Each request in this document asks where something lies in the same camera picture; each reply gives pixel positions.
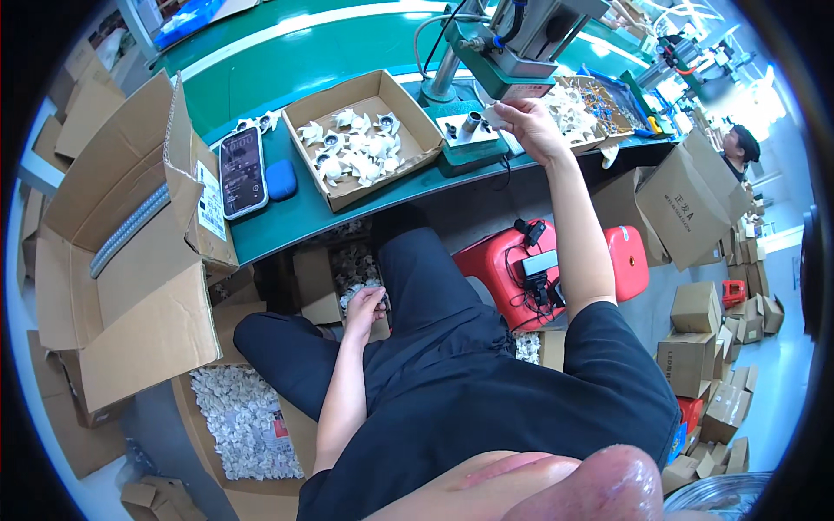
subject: metal plate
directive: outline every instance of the metal plate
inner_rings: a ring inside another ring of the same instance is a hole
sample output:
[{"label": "metal plate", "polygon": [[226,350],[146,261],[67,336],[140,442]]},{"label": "metal plate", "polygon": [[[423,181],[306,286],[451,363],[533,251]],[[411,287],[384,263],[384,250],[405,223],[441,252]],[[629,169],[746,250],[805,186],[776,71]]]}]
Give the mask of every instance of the metal plate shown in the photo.
[{"label": "metal plate", "polygon": [[[443,133],[443,137],[446,138],[446,142],[449,144],[450,148],[468,145],[470,143],[495,141],[498,139],[498,131],[490,128],[490,131],[486,132],[481,125],[478,125],[472,133],[464,132],[462,127],[467,116],[469,116],[469,113],[455,114],[454,116],[443,116],[442,118],[435,119],[437,126],[440,127],[440,131]],[[458,128],[457,139],[451,138],[449,133],[446,132],[446,123]]]}]

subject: metal pole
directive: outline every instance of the metal pole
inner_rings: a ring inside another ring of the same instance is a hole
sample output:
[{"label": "metal pole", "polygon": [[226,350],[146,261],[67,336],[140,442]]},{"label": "metal pole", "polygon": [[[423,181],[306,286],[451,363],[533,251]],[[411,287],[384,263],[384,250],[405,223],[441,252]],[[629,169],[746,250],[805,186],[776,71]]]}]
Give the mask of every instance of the metal pole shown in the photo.
[{"label": "metal pole", "polygon": [[[462,1],[465,3],[465,5],[462,8],[460,8],[458,14],[483,13],[483,8],[480,5],[480,0]],[[431,86],[429,87],[430,96],[442,98],[444,96],[449,95],[449,90],[452,87],[452,82],[455,80],[455,71],[458,70],[458,66],[460,65],[460,58],[455,56],[455,52],[452,51],[452,45],[455,45],[455,43],[449,43],[449,46],[446,47],[446,52],[443,55],[443,59],[440,60],[440,66],[437,67],[435,80],[431,83]]]},{"label": "metal pole", "polygon": [[158,52],[153,45],[153,40],[148,34],[148,30],[145,28],[145,24],[142,23],[142,18],[139,17],[139,13],[136,11],[136,6],[133,5],[133,0],[116,0],[116,6],[118,7],[118,11],[122,13],[122,18],[124,18],[124,22],[128,25],[128,30],[133,35],[133,39],[136,40],[139,50],[145,56],[145,60],[154,60]]},{"label": "metal pole", "polygon": [[458,58],[452,51],[452,46],[446,48],[446,53],[443,59],[440,60],[440,66],[437,68],[435,80],[431,83],[430,92],[437,97],[443,97],[449,93],[449,88],[455,80],[455,71],[460,65],[460,58]]}]

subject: phone case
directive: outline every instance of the phone case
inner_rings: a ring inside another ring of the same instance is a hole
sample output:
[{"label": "phone case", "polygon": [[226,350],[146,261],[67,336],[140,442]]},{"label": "phone case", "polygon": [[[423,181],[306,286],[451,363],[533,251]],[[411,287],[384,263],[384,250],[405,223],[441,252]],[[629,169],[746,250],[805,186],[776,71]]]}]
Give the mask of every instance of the phone case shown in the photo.
[{"label": "phone case", "polygon": [[264,142],[261,140],[261,133],[258,132],[257,133],[257,135],[258,135],[258,155],[260,156],[261,186],[264,187],[264,190],[263,190],[264,198],[261,199],[260,203],[248,206],[248,207],[246,207],[242,210],[239,210],[236,213],[233,213],[232,215],[227,215],[226,214],[226,200],[225,200],[226,199],[226,192],[225,192],[225,190],[223,190],[223,143],[227,139],[233,138],[240,133],[246,132],[247,130],[248,129],[245,128],[245,129],[241,130],[240,132],[230,134],[230,135],[228,135],[225,138],[220,140],[220,151],[219,151],[219,157],[220,157],[220,169],[219,169],[220,170],[220,195],[223,198],[223,217],[227,221],[234,220],[238,217],[246,215],[247,213],[254,212],[255,210],[260,210],[261,208],[266,206],[266,203],[269,201],[269,188],[267,187],[266,175],[264,174]]}]

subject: blue earbuds case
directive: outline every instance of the blue earbuds case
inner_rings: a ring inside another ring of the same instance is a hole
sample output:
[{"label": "blue earbuds case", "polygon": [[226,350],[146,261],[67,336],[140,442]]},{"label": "blue earbuds case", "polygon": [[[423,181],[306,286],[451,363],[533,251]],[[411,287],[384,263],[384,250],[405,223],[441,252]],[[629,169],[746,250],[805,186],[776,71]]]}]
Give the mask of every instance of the blue earbuds case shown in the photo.
[{"label": "blue earbuds case", "polygon": [[265,176],[270,199],[283,201],[295,195],[298,182],[295,179],[293,164],[289,159],[281,159],[277,163],[269,165]]}]

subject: green workbench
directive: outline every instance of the green workbench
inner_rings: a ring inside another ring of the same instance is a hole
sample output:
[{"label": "green workbench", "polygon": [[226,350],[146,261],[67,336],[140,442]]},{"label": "green workbench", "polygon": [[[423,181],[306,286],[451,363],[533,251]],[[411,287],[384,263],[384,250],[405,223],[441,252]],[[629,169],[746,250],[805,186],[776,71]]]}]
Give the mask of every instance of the green workbench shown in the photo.
[{"label": "green workbench", "polygon": [[[307,6],[300,6],[299,3],[262,3],[167,49],[157,69],[165,68],[173,75],[190,67],[184,84],[188,113],[200,137],[206,143],[215,143],[234,128],[239,118],[260,116],[267,110],[281,108],[309,93],[362,73],[379,68],[387,68],[394,75],[415,73],[412,35],[429,16],[424,12],[427,6],[436,8],[436,12],[431,13],[434,16],[440,14],[444,4],[413,3],[421,8],[417,13],[373,14],[373,7],[366,14],[361,13],[364,9],[362,4],[370,3],[373,2],[323,0]],[[297,21],[300,20],[303,27],[305,17],[316,13],[318,16],[327,15],[334,13],[334,9],[342,9],[338,13],[349,12],[351,18],[334,19],[274,38],[263,38],[254,45],[236,43],[253,33],[273,31],[281,23],[299,23]],[[428,55],[439,32],[439,23],[423,31],[419,43],[422,57]],[[616,40],[616,35],[600,24],[590,23],[584,33],[597,38],[607,34],[606,40]],[[352,37],[348,44],[346,35],[362,36]],[[617,43],[623,48],[629,47],[626,42]],[[441,45],[430,68],[436,68],[436,60],[440,59],[443,49],[445,44]],[[642,58],[636,48],[627,50]],[[210,59],[217,56],[222,59]],[[198,68],[195,73],[194,64],[206,63],[207,60],[210,64]],[[619,75],[626,69],[642,70],[639,61],[606,51],[594,42],[594,38],[576,39],[560,57],[561,63],[574,70],[585,64],[611,76]],[[412,93],[416,93],[418,88],[417,83],[406,87]],[[463,94],[462,97],[471,98],[471,90],[469,95]],[[647,141],[632,138],[623,142],[622,146],[633,147],[644,143]],[[280,203],[270,201],[262,210],[231,222],[232,239],[241,265],[354,218],[506,172],[503,166],[495,164],[457,178],[444,178],[437,168],[429,167],[376,190],[334,214],[314,186],[313,179],[289,141],[284,125],[279,123],[276,130],[264,135],[264,161],[270,165],[282,158],[293,162],[298,191],[290,199]],[[534,164],[526,155],[510,161],[513,169]]]}]

